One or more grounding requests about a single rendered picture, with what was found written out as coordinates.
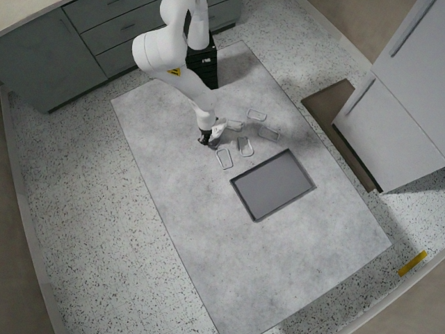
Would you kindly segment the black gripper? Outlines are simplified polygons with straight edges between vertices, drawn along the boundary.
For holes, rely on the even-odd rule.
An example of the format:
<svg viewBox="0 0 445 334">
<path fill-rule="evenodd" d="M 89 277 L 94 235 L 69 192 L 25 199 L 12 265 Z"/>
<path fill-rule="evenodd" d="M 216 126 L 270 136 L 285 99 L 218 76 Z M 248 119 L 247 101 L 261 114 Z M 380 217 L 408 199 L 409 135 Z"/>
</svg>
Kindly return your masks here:
<svg viewBox="0 0 445 334">
<path fill-rule="evenodd" d="M 202 137 L 199 138 L 198 141 L 201 144 L 203 144 L 203 145 L 209 145 L 209 139 L 210 139 L 210 136 L 212 134 L 212 129 L 209 130 L 209 131 L 205 131 L 205 130 L 200 129 L 200 131 L 202 132 Z"/>
</svg>

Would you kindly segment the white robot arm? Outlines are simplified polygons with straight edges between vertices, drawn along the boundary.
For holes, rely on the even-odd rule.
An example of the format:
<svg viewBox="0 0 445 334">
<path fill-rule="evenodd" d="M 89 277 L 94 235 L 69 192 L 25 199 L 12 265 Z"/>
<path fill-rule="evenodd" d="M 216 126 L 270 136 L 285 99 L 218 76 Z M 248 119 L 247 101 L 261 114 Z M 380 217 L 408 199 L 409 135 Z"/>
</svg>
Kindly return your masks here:
<svg viewBox="0 0 445 334">
<path fill-rule="evenodd" d="M 212 129 L 213 137 L 218 138 L 228 119 L 216 119 L 216 94 L 196 73 L 182 67 L 187 46 L 201 50 L 209 45 L 207 0 L 162 0 L 160 14 L 168 26 L 137 36 L 132 45 L 134 60 L 143 72 L 185 95 L 196 112 L 199 128 Z"/>
</svg>

